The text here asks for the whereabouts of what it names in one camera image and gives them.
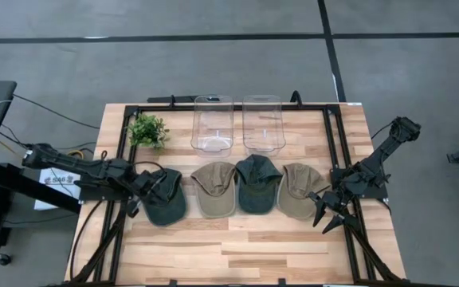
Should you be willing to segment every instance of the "wooden table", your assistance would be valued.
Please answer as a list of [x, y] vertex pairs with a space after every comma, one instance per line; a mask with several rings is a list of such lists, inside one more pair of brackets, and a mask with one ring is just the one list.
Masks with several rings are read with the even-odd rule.
[[[125, 104], [107, 104], [96, 145], [96, 156], [108, 152], [116, 156]], [[352, 162], [373, 152], [363, 107], [341, 104], [341, 111]], [[186, 218], [166, 228], [153, 226], [141, 210], [125, 224], [124, 242], [116, 284], [276, 284], [285, 278], [289, 284], [352, 283], [343, 229], [327, 234], [321, 230], [331, 219], [327, 215], [312, 227], [312, 220], [288, 218], [277, 208], [267, 215], [237, 211], [230, 218], [204, 219], [198, 209], [190, 174], [205, 163], [225, 160], [236, 163], [246, 158], [242, 143], [241, 112], [234, 113], [234, 145], [227, 158], [202, 158], [190, 146], [194, 112], [154, 112], [171, 130], [171, 141], [161, 155], [149, 148], [138, 148], [135, 160], [153, 160], [182, 172], [188, 199]], [[342, 152], [335, 119], [332, 120], [339, 161]], [[283, 171], [287, 163], [304, 163], [328, 178], [332, 168], [322, 112], [283, 112], [286, 146], [271, 160]], [[77, 232], [94, 202], [83, 205]], [[370, 244], [390, 269], [404, 277], [394, 227], [387, 209], [373, 199], [361, 200]], [[99, 244], [105, 203], [95, 212], [81, 235], [74, 271], [87, 262]], [[361, 276], [366, 278], [363, 253], [355, 242]], [[108, 249], [109, 257], [112, 247]], [[109, 263], [104, 263], [103, 279]]]

